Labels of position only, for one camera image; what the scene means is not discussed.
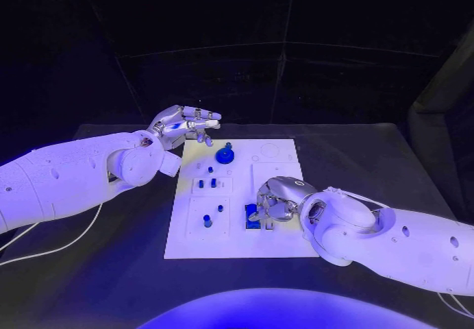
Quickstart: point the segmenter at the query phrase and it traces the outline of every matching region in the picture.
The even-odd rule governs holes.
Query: blue cylinder
[[[233,151],[232,151],[232,144],[226,143],[225,147],[217,150],[217,153],[214,154],[214,159],[219,163],[226,165],[233,161]]]
[[[212,220],[210,220],[210,216],[209,215],[204,215],[204,226],[207,228],[210,228],[210,226],[212,226]]]

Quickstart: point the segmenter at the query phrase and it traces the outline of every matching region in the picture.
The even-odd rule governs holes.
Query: robotic arm
[[[142,186],[157,171],[174,177],[180,158],[167,150],[186,136],[212,146],[204,129],[219,113],[171,106],[147,130],[86,138],[33,150],[0,167],[0,233],[69,217]]]
[[[356,199],[377,204],[370,210]],[[263,183],[250,221],[299,215],[302,237],[334,265],[359,262],[376,274],[429,291],[474,295],[474,226],[389,208],[360,195],[318,192],[291,177]]]

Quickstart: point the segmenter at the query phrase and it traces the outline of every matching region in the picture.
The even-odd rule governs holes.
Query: white board
[[[214,153],[226,142],[232,144],[235,159],[232,163],[220,164]],[[256,191],[275,176],[302,180],[294,140],[214,140],[213,147],[186,141],[165,259],[317,257],[302,238],[297,217],[287,223],[272,221],[272,230],[266,229],[271,226],[265,223],[261,229],[246,229],[245,205],[256,202]],[[204,215],[212,220],[209,228]]]

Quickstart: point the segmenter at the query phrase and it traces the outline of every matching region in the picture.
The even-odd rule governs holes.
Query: gray tabletop
[[[142,128],[82,125],[75,138]],[[292,138],[302,176],[317,189],[334,186],[395,208],[454,218],[395,125],[223,124],[209,133],[220,139]],[[337,267],[321,258],[164,260],[176,183],[177,178],[158,173],[145,186],[104,204],[75,245],[0,268],[3,328],[132,328],[199,297],[258,287],[323,291],[433,326],[472,327],[435,293],[380,277],[357,263]],[[93,214],[95,209],[39,224],[1,260],[60,247]]]

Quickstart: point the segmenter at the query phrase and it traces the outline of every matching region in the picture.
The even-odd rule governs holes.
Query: white cable
[[[11,241],[0,248],[0,251],[34,228],[34,226],[37,225],[39,223],[34,223],[29,228],[27,230],[24,230],[16,237],[14,239],[11,239]]]
[[[47,252],[42,252],[39,254],[33,254],[33,255],[20,257],[20,258],[10,259],[6,262],[0,263],[0,266],[3,266],[4,264],[8,264],[11,262],[16,262],[17,260],[23,260],[23,259],[29,259],[29,258],[33,258],[33,257],[39,257],[39,256],[43,256],[43,255],[52,254],[53,252],[59,252],[60,250],[63,250],[65,248],[68,248],[82,238],[82,236],[85,235],[86,231],[92,227],[92,224],[93,224],[93,222],[96,220],[96,217],[99,215],[99,212],[101,212],[101,208],[102,208],[102,204],[99,204],[99,209],[96,210],[95,217],[93,217],[93,220],[91,221],[89,226],[86,227],[86,229],[83,230],[83,232],[80,233],[80,235],[72,240],[72,242],[69,242],[69,244],[66,244],[63,247],[60,247],[57,249],[49,250]]]
[[[461,315],[464,315],[465,317],[469,317],[471,319],[474,319],[474,316],[471,316],[469,314],[461,312],[459,310],[457,310],[449,304],[448,302],[444,300],[442,296],[439,293],[436,293],[439,298],[441,298],[441,301],[446,304],[446,307],[454,311],[454,312],[458,312]]]
[[[343,191],[340,188],[334,188],[334,187],[328,187],[324,191],[327,192],[333,192],[333,193],[340,193],[340,194],[346,194],[348,195],[350,197],[354,197],[356,199],[360,199],[363,201],[367,201],[367,202],[372,202],[373,204],[377,204],[382,208],[390,208],[386,204],[380,203],[380,202],[376,202],[373,200],[370,200],[367,197],[363,197],[361,195],[356,194],[356,193],[351,193],[351,192],[347,192],[347,191]]]
[[[471,316],[474,316],[474,314],[469,312],[469,310],[461,304],[459,300],[457,300],[457,297],[454,295],[451,295],[451,294],[449,294],[449,296],[452,297],[455,303],[459,305],[461,309],[464,309],[464,311],[467,312],[467,314],[471,315]]]

